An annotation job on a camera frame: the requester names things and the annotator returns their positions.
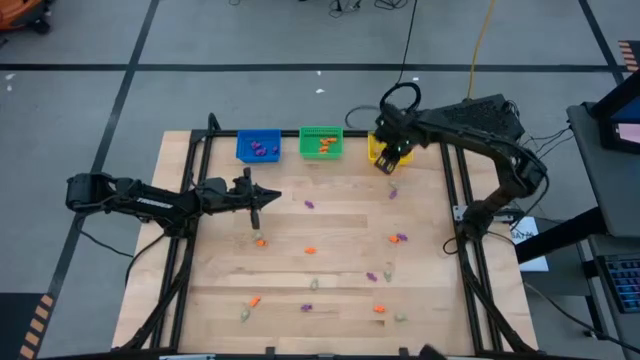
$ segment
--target green object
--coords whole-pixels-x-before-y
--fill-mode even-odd
[[[336,138],[326,153],[320,152],[320,140]],[[303,126],[300,128],[300,154],[305,159],[337,159],[342,156],[344,138],[338,126]]]
[[[240,320],[242,322],[247,321],[247,319],[249,318],[249,315],[251,315],[251,312],[249,311],[249,309],[245,309],[242,314],[240,314]]]
[[[399,314],[395,314],[393,316],[393,319],[397,322],[403,322],[403,321],[407,321],[407,315],[399,313]]]
[[[320,287],[320,282],[318,281],[318,279],[313,279],[311,280],[311,290],[318,290],[318,288]]]

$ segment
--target orange object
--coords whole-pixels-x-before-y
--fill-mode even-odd
[[[249,301],[249,306],[256,307],[256,305],[258,305],[259,302],[260,302],[260,296],[256,296],[253,299],[251,299],[251,301]]]
[[[31,28],[38,34],[49,32],[45,21],[48,3],[45,0],[0,0],[0,30]]]

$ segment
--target small toy piece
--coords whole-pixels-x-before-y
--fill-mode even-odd
[[[251,301],[249,301],[249,306],[251,307],[256,307],[256,305],[258,305],[258,303],[260,302],[260,296],[256,296],[253,299],[251,299]]]
[[[240,321],[242,322],[247,321],[247,319],[249,318],[249,315],[251,315],[251,312],[249,311],[249,309],[244,309],[242,314],[240,314]]]
[[[408,320],[408,319],[407,319],[407,315],[405,315],[405,314],[403,314],[403,313],[395,314],[395,315],[393,316],[393,319],[394,319],[396,322],[403,322],[403,321],[407,321],[407,320]]]

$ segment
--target wooden table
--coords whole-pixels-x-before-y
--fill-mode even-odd
[[[153,186],[179,191],[188,139],[189,132],[165,133]],[[235,147],[235,138],[213,140],[209,177],[230,184],[242,174],[246,165],[235,158]],[[366,147],[366,138],[345,138],[341,159],[310,161],[298,153],[298,138],[283,138],[279,163],[251,166],[255,182],[282,191],[260,215],[268,247],[254,245],[245,211],[201,218],[181,352],[264,354],[275,346],[277,354],[397,355],[399,347],[417,354],[428,343],[445,354],[473,354],[458,260],[442,251],[453,226],[439,146],[416,148],[415,161],[391,177],[368,162]],[[467,152],[467,163],[476,198],[498,187],[491,160]],[[394,200],[391,179],[400,184]],[[456,184],[462,198],[459,179]],[[506,225],[491,230],[509,236]],[[142,225],[137,251],[160,232],[155,224]],[[409,241],[389,242],[398,232]],[[159,243],[133,268],[114,346],[126,342],[155,306],[168,243]],[[484,245],[495,303],[535,347],[513,246],[491,235]],[[305,247],[317,253],[305,254]],[[385,270],[393,272],[390,283]],[[378,281],[368,280],[367,272]],[[319,279],[317,291],[309,289],[313,278]],[[254,296],[262,301],[242,323],[240,314]],[[313,304],[313,311],[301,312],[304,303]],[[375,305],[387,312],[373,312]],[[398,312],[408,321],[395,322]],[[163,344],[172,320],[170,309]],[[489,347],[486,329],[483,336]]]

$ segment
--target black floor line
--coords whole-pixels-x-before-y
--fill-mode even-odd
[[[0,71],[157,71],[157,72],[258,72],[258,71],[400,71],[401,64],[0,64]],[[465,64],[407,64],[406,71],[468,72]],[[622,65],[476,65],[477,72],[506,73],[607,73],[626,72]]]
[[[151,28],[151,23],[153,21],[156,9],[158,8],[159,1],[160,0],[152,0],[149,4],[147,15],[145,16],[142,28],[140,29],[133,54],[131,55],[131,60],[129,61],[129,65],[127,66],[122,84],[120,85],[120,90],[118,91],[118,95],[116,96],[113,108],[111,110],[111,115],[109,116],[104,134],[102,135],[100,146],[98,147],[96,157],[94,159],[93,165],[91,166],[92,172],[101,171],[104,165],[104,161],[107,157],[107,151],[109,150],[109,146],[111,145],[111,140],[113,139],[118,120],[120,119],[120,113],[122,112],[127,94],[129,93],[129,88],[131,87],[133,75],[135,74],[135,65],[137,65],[138,61],[140,60],[142,48],[144,47],[147,36],[149,35],[149,29]],[[69,232],[67,233],[67,239],[65,240],[62,253],[60,255],[60,259],[58,259],[56,270],[49,285],[49,293],[55,299],[57,299],[60,295],[62,286],[64,284],[64,279],[67,276],[67,272],[69,271],[69,265],[71,264],[73,253],[75,252],[76,245],[78,244],[79,233],[74,226],[74,223],[78,220],[78,217],[79,215],[76,214],[73,222],[71,223]],[[84,221],[80,220],[78,227],[82,228],[83,223]]]
[[[596,38],[596,42],[600,47],[600,51],[602,51],[602,55],[604,59],[607,61],[607,65],[611,69],[611,74],[613,75],[616,84],[621,84],[624,81],[624,77],[622,76],[622,71],[620,70],[620,66],[616,63],[616,58],[613,57],[613,53],[607,44],[607,40],[604,38],[602,34],[602,30],[600,29],[600,25],[598,25],[598,21],[596,20],[595,15],[593,15],[593,11],[591,10],[591,6],[587,0],[578,0],[580,3],[580,7],[582,8],[582,12],[584,12],[584,16],[587,18],[587,22],[589,23],[589,27],[591,28],[591,32],[593,32],[593,36]]]

